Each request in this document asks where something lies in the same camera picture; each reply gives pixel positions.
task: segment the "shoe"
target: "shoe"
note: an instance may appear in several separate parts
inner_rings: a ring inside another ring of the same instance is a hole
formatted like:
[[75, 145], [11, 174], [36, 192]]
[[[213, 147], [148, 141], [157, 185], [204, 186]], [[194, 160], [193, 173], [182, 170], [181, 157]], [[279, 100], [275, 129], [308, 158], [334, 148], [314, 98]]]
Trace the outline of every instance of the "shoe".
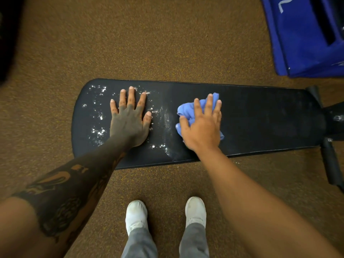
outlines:
[[207, 212], [205, 211], [205, 205], [202, 199], [199, 197], [193, 196], [187, 200], [185, 215], [187, 217], [185, 228], [192, 223], [199, 223], [205, 228]]
[[142, 201], [134, 200], [128, 205], [126, 215], [128, 236], [136, 228], [146, 228], [148, 230], [147, 216], [147, 208]]

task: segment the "tattooed hand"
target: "tattooed hand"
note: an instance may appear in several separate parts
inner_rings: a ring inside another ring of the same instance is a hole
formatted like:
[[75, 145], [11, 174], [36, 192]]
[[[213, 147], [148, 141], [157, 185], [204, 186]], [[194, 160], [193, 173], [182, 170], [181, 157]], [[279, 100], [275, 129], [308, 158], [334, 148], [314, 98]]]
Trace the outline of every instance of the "tattooed hand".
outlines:
[[128, 149], [140, 146], [148, 136], [152, 113], [146, 112], [142, 120], [142, 113], [146, 101], [146, 93], [142, 92], [135, 109], [135, 89], [129, 88], [128, 103], [126, 90], [121, 90], [119, 99], [119, 113], [113, 99], [110, 102], [112, 120], [110, 126], [110, 139], [117, 144], [126, 144]]

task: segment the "blue gym bag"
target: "blue gym bag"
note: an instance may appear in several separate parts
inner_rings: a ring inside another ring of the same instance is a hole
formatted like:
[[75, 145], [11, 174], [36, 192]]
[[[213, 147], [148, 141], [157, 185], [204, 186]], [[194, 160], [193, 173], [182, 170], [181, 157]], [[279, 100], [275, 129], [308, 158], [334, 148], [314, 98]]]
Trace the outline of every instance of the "blue gym bag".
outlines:
[[262, 0], [276, 72], [344, 76], [344, 0]]

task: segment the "blue towel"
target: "blue towel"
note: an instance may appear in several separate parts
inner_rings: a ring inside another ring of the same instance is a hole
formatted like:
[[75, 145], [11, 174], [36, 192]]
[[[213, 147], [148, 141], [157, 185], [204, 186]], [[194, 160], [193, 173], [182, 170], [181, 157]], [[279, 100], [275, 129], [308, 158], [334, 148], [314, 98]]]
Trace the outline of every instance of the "blue towel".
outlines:
[[[216, 102], [219, 98], [219, 94], [218, 93], [213, 93], [213, 110], [216, 106]], [[207, 103], [207, 99], [201, 99], [200, 100], [200, 106], [202, 108], [202, 111], [204, 113], [204, 107], [205, 104]], [[193, 102], [190, 103], [184, 103], [182, 105], [180, 105], [177, 109], [177, 114], [179, 116], [185, 116], [187, 118], [187, 120], [189, 121], [189, 125], [191, 126], [192, 123], [195, 122], [195, 111], [194, 111], [194, 104]], [[178, 123], [177, 125], [175, 125], [175, 128], [177, 129], [178, 134], [181, 136], [182, 132], [180, 129], [180, 124]], [[220, 139], [224, 139], [225, 136], [222, 134], [222, 132], [220, 132]]]

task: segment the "pant leg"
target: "pant leg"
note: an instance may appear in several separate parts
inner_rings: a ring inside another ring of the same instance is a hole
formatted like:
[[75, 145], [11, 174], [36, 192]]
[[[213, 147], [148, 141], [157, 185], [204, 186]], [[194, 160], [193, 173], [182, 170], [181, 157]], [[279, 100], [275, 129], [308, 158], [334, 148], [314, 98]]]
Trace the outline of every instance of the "pant leg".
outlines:
[[192, 223], [185, 228], [179, 245], [179, 254], [180, 258], [209, 258], [209, 249], [203, 225]]
[[129, 234], [121, 258], [157, 258], [157, 247], [145, 228], [136, 228]]

